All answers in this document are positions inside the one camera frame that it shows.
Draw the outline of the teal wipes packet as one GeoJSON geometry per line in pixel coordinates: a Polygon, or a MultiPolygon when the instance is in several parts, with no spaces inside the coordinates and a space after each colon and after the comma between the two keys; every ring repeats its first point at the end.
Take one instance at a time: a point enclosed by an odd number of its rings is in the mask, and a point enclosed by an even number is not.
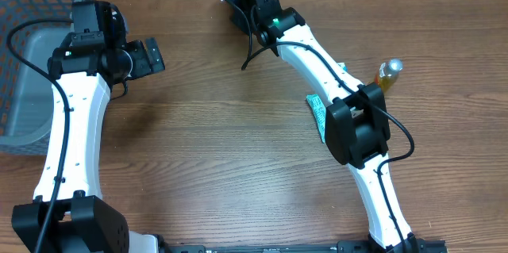
{"type": "Polygon", "coordinates": [[[311,108],[316,121],[317,130],[321,137],[321,142],[325,143],[325,106],[317,94],[306,96],[306,101],[311,108]]]}

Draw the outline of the yellow dish soap bottle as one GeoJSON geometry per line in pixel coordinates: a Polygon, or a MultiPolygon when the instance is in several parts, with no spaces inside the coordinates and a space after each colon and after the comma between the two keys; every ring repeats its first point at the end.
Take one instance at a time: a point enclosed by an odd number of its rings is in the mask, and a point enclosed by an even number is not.
{"type": "Polygon", "coordinates": [[[400,59],[390,59],[379,67],[374,77],[374,82],[386,94],[397,81],[403,69],[403,62],[400,59]]]}

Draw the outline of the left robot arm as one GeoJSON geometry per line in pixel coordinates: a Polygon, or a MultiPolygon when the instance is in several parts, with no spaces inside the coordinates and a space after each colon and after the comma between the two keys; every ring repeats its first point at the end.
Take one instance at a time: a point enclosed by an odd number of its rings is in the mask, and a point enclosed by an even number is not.
{"type": "Polygon", "coordinates": [[[44,169],[29,204],[11,224],[31,252],[153,252],[168,247],[157,234],[129,229],[102,199],[102,125],[117,84],[164,70],[156,41],[127,41],[125,19],[112,3],[75,2],[73,29],[48,58],[53,115],[44,169]]]}

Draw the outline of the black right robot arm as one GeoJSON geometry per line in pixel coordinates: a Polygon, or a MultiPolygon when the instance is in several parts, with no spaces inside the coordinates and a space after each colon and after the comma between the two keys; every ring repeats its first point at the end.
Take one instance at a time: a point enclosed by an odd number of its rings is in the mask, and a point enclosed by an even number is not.
{"type": "Polygon", "coordinates": [[[289,63],[314,89],[325,107],[325,143],[335,160],[348,167],[368,215],[370,252],[418,252],[391,181],[387,142],[390,123],[384,93],[343,70],[317,42],[306,20],[279,0],[222,0],[233,8],[232,21],[250,40],[258,40],[289,63]]]}

